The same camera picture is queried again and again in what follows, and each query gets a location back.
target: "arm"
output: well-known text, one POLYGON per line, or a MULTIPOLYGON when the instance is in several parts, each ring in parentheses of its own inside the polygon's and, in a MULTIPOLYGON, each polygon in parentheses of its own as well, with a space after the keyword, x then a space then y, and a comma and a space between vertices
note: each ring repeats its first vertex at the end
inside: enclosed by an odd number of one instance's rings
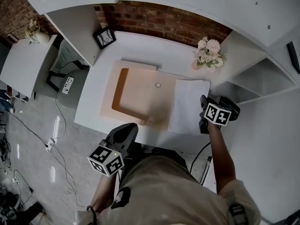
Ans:
POLYGON ((219 127, 209 122, 208 131, 210 133, 217 193, 219 193, 226 184, 232 180, 236 180, 235 168, 219 127))
POLYGON ((113 201, 114 186, 116 183, 117 173, 111 177, 101 176, 95 195, 92 199, 91 206, 95 212, 102 212, 108 207, 108 202, 113 201))

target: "brick wall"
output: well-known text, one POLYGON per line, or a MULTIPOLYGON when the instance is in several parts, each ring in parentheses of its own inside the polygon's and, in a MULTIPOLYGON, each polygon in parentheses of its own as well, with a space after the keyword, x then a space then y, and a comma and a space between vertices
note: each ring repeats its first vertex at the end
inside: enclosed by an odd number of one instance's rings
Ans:
POLYGON ((6 38, 8 33, 12 33, 17 39, 24 38, 24 30, 33 17, 38 18, 41 31, 58 34, 47 18, 44 15, 40 16, 27 0, 0 0, 1 41, 7 45, 12 44, 6 38))
POLYGON ((197 47, 203 36, 220 43, 232 31, 211 19, 164 5, 119 1, 117 4, 95 4, 102 25, 113 30, 128 31, 166 38, 197 47))

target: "white towel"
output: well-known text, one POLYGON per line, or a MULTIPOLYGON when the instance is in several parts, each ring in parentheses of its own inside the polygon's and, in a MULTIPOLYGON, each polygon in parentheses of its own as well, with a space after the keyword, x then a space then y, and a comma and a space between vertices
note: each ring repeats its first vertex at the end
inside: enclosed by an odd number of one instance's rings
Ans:
POLYGON ((176 80, 174 104, 168 129, 181 134, 200 135, 200 98, 207 97, 210 82, 203 80, 176 80))

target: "gray floor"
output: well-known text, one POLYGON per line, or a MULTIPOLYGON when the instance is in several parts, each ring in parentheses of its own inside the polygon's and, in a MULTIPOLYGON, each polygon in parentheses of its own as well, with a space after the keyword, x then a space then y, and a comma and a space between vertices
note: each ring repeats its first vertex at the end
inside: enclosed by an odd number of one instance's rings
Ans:
MULTIPOLYGON (((89 205, 99 181, 99 173, 91 169, 86 158, 89 151, 105 138, 105 134, 89 128, 75 124, 75 110, 66 108, 58 103, 62 114, 64 115, 67 128, 62 139, 57 140, 57 149, 63 155, 66 161, 66 168, 73 176, 76 184, 77 202, 81 206, 89 205)), ((64 120, 55 105, 53 98, 37 95, 36 100, 28 103, 15 101, 15 116, 33 130, 44 141, 53 138, 53 130, 57 117, 59 121, 58 137, 64 134, 64 120)), ((61 195, 66 193, 70 185, 65 178, 63 167, 56 160, 63 164, 62 157, 52 149, 50 153, 45 150, 45 145, 24 127, 16 118, 8 115, 7 139, 11 145, 11 162, 14 171, 17 169, 24 176, 30 187, 34 190, 32 197, 25 204, 25 207, 31 206, 39 201, 45 208, 47 215, 43 218, 41 224, 59 224, 71 225, 75 222, 75 216, 72 213, 76 210, 83 210, 76 205, 74 195, 61 195), (51 180, 51 170, 55 169, 55 182, 51 180), (68 208, 60 197, 70 206, 68 208)), ((182 154, 187 162, 188 168, 195 158, 195 154, 182 154)), ((194 165, 192 174, 196 179, 200 179, 207 157, 199 157, 194 165)), ((2 182, 15 193, 22 192, 23 202, 30 196, 30 192, 21 176, 16 172, 20 185, 12 182, 12 172, 8 170, 8 175, 4 170, 0 170, 2 182)), ((32 224, 36 225, 41 215, 36 217, 32 224)))

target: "white desk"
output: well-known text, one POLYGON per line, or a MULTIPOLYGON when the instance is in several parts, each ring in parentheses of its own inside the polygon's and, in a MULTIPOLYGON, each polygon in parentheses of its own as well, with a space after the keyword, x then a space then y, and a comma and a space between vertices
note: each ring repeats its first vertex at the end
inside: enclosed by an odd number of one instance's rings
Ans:
POLYGON ((29 44, 21 39, 13 44, 5 60, 0 80, 31 97, 40 69, 57 35, 53 35, 47 44, 29 44))
MULTIPOLYGON (((135 33, 115 32, 115 35, 117 41, 102 50, 94 67, 90 68, 75 116, 76 123, 107 134, 125 123, 99 115, 107 80, 115 60, 154 65, 158 67, 158 71, 208 80, 211 82, 211 88, 214 88, 265 56, 265 52, 253 46, 250 41, 232 32, 222 43, 222 49, 226 51, 226 64, 214 73, 210 73, 205 67, 194 71, 191 68, 194 61, 193 47, 135 33)), ((138 143, 192 153, 198 152, 207 140, 207 135, 182 135, 145 126, 139 126, 136 138, 138 143)))

